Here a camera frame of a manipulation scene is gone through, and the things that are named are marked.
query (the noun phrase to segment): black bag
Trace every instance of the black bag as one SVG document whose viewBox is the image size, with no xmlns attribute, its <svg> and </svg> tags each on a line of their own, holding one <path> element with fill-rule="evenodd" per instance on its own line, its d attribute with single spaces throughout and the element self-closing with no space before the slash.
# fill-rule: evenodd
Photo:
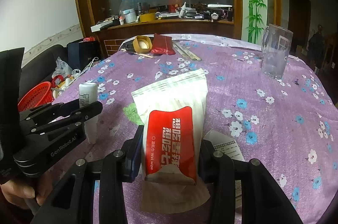
<svg viewBox="0 0 338 224">
<path fill-rule="evenodd" d="M 94 58 L 101 58 L 100 44 L 98 41 L 76 40 L 67 44 L 68 64 L 72 69 L 83 70 Z"/>
</svg>

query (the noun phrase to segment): metal screw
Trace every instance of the metal screw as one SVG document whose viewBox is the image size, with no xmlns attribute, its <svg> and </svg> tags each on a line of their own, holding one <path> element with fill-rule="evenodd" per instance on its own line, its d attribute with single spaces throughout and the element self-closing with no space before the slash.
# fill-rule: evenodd
<svg viewBox="0 0 338 224">
<path fill-rule="evenodd" d="M 124 152 L 122 150 L 116 150 L 113 152 L 113 155 L 115 157 L 121 157 L 122 155 L 124 155 Z"/>
<path fill-rule="evenodd" d="M 77 159 L 76 165 L 80 167 L 80 166 L 82 166 L 85 162 L 86 162 L 85 159 Z"/>
<path fill-rule="evenodd" d="M 221 151 L 214 151 L 213 155 L 217 158 L 220 158 L 223 156 L 223 153 Z"/>
<path fill-rule="evenodd" d="M 261 162 L 258 159 L 256 159 L 256 158 L 254 158 L 254 159 L 251 160 L 251 164 L 254 165 L 254 166 L 258 166 L 260 163 Z"/>
</svg>

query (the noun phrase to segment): glass mug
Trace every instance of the glass mug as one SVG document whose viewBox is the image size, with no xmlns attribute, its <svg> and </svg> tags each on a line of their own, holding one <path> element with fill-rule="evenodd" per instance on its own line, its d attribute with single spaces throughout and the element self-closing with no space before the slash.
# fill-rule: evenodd
<svg viewBox="0 0 338 224">
<path fill-rule="evenodd" d="M 281 79 L 288 61 L 293 32 L 272 24 L 266 26 L 262 38 L 262 71 L 273 79 Z"/>
</svg>

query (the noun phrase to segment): table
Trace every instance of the table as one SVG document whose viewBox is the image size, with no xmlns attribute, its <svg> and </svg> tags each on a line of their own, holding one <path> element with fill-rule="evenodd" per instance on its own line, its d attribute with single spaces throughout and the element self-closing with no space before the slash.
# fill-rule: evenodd
<svg viewBox="0 0 338 224">
<path fill-rule="evenodd" d="M 338 114 L 317 76 L 298 58 L 289 58 L 282 80 L 274 80 L 261 72 L 261 52 L 252 50 L 258 49 L 256 45 L 211 35 L 173 36 L 202 61 L 179 61 L 179 54 L 143 58 L 119 51 L 86 72 L 55 100 L 78 98 L 78 85 L 92 81 L 99 84 L 99 101 L 104 108 L 97 126 L 97 143 L 80 144 L 54 166 L 54 176 L 61 177 L 78 158 L 101 159 L 133 137 L 140 119 L 132 91 L 202 68 L 209 91 L 203 135 L 210 129 L 229 136 L 234 127 L 239 128 L 237 132 L 242 130 L 235 138 L 245 160 L 261 160 L 302 221 L 316 223 L 338 189 Z M 123 185 L 129 223 L 207 220 L 209 201 L 186 213 L 141 212 L 141 180 L 139 174 L 134 183 Z M 98 187 L 94 223 L 98 223 Z"/>
</svg>

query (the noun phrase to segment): mug handle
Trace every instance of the mug handle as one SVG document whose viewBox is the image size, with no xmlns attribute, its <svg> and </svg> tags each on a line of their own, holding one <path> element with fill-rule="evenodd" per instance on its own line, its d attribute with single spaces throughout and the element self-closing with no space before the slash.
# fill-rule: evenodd
<svg viewBox="0 0 338 224">
<path fill-rule="evenodd" d="M 263 32 L 263 38 L 262 38 L 262 43 L 261 43 L 263 55 L 264 55 L 264 50 L 266 48 L 266 43 L 268 40 L 268 34 L 269 34 L 269 26 L 266 26 Z"/>
</svg>

